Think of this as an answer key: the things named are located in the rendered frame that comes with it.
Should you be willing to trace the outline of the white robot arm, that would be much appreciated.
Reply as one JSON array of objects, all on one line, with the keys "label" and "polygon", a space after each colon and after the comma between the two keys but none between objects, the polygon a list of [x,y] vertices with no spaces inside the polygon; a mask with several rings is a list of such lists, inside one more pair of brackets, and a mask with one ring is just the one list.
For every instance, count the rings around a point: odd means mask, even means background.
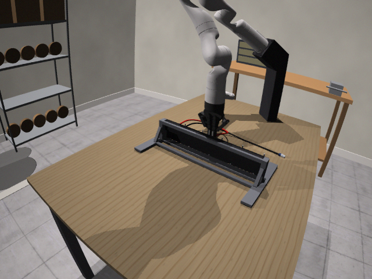
[{"label": "white robot arm", "polygon": [[[194,5],[190,0],[179,1],[191,18],[201,39],[202,55],[205,62],[214,66],[207,74],[205,101],[220,105],[225,102],[225,99],[233,100],[235,95],[226,91],[226,78],[232,61],[230,49],[224,45],[217,46],[216,39],[219,37],[219,32],[208,12]],[[198,1],[205,9],[217,11],[214,18],[239,36],[257,53],[261,53],[267,48],[267,39],[246,21],[241,19],[230,23],[237,13],[225,0]]]}]

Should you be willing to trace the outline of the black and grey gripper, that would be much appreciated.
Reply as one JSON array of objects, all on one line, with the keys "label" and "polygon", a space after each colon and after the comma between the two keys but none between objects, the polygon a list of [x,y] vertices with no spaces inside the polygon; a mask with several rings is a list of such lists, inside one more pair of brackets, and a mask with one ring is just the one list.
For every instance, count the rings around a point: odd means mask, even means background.
[{"label": "black and grey gripper", "polygon": [[[217,132],[230,122],[224,117],[224,105],[225,103],[215,105],[205,101],[205,109],[203,112],[198,113],[203,126],[208,129],[208,135],[216,137]],[[222,120],[222,125],[218,127],[220,120]]]}]

